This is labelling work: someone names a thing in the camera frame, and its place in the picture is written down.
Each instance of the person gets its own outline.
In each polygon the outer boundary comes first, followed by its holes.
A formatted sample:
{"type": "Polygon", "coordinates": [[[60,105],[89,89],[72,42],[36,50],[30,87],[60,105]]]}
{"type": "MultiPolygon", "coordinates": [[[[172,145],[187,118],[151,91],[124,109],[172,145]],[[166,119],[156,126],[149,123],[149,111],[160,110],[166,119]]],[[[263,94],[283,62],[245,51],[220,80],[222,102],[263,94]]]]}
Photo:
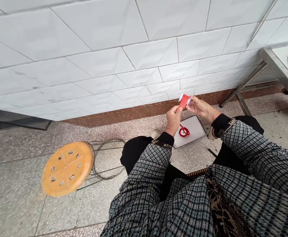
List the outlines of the person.
{"type": "Polygon", "coordinates": [[[169,164],[183,109],[174,106],[157,139],[125,144],[128,178],[101,236],[288,236],[288,149],[265,138],[255,118],[191,100],[186,108],[223,141],[216,160],[194,181],[169,164]]]}

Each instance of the brown baseboard tile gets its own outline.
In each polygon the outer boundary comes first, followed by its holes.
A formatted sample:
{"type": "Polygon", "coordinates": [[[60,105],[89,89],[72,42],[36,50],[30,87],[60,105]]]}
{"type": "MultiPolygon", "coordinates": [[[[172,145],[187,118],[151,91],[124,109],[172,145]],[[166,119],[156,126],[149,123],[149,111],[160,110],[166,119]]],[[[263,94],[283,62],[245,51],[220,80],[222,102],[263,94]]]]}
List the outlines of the brown baseboard tile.
{"type": "MultiPolygon", "coordinates": [[[[255,91],[244,92],[243,98],[248,99],[248,98],[253,98],[253,97],[258,97],[258,96],[263,96],[263,95],[280,93],[282,89],[283,89],[283,86],[280,85],[280,86],[264,88],[264,89],[255,90],[255,91]]],[[[201,95],[196,95],[196,96],[199,99],[206,101],[210,105],[215,105],[215,104],[221,103],[224,100],[224,98],[232,91],[233,89],[207,93],[207,94],[201,94],[201,95]]],[[[113,123],[125,122],[125,121],[129,121],[133,119],[141,119],[141,118],[165,114],[171,107],[175,105],[178,105],[178,99],[168,100],[168,101],[163,101],[163,102],[158,102],[158,103],[148,104],[148,105],[140,105],[140,106],[136,106],[132,108],[114,110],[114,111],[109,111],[109,112],[105,112],[101,114],[83,116],[79,118],[72,118],[72,119],[63,120],[62,122],[92,128],[92,127],[113,124],[113,123]]]]}

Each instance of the orange stool seat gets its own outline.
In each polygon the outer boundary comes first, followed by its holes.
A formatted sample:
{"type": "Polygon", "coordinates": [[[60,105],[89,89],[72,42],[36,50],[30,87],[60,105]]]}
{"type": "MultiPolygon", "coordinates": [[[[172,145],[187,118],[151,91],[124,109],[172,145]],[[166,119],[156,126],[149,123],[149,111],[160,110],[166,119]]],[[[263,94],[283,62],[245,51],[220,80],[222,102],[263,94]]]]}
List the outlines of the orange stool seat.
{"type": "Polygon", "coordinates": [[[94,151],[86,142],[72,142],[59,148],[47,161],[42,173],[44,192],[60,197],[78,189],[91,172],[94,151]]]}

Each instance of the woman's left hand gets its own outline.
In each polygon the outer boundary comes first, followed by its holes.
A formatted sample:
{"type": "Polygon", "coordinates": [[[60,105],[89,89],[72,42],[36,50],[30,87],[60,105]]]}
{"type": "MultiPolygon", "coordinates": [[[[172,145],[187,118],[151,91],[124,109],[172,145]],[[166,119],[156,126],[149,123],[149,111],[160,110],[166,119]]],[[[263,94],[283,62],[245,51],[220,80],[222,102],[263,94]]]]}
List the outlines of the woman's left hand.
{"type": "Polygon", "coordinates": [[[180,116],[181,112],[183,111],[182,107],[179,107],[179,105],[172,107],[167,113],[167,127],[165,129],[165,132],[175,136],[179,124],[180,124],[180,116]]]}

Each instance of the red object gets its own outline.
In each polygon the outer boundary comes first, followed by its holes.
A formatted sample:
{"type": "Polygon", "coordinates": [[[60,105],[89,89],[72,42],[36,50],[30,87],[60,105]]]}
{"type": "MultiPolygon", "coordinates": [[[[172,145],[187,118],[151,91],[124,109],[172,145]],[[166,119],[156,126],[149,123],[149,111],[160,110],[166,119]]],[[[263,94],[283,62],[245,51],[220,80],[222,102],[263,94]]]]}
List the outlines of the red object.
{"type": "Polygon", "coordinates": [[[181,124],[179,124],[181,126],[181,129],[179,130],[179,135],[182,137],[188,136],[190,135],[190,132],[187,128],[183,127],[181,124]]]}
{"type": "MultiPolygon", "coordinates": [[[[188,100],[189,100],[189,96],[183,94],[179,107],[182,107],[184,109],[185,106],[187,105],[188,100]]],[[[179,135],[182,137],[189,136],[190,135],[189,130],[187,128],[183,127],[181,124],[179,124],[179,125],[181,126],[181,129],[179,130],[179,135]]]]}
{"type": "Polygon", "coordinates": [[[181,106],[184,109],[185,106],[187,105],[188,100],[189,100],[189,96],[184,94],[183,97],[181,98],[179,107],[181,106]]]}

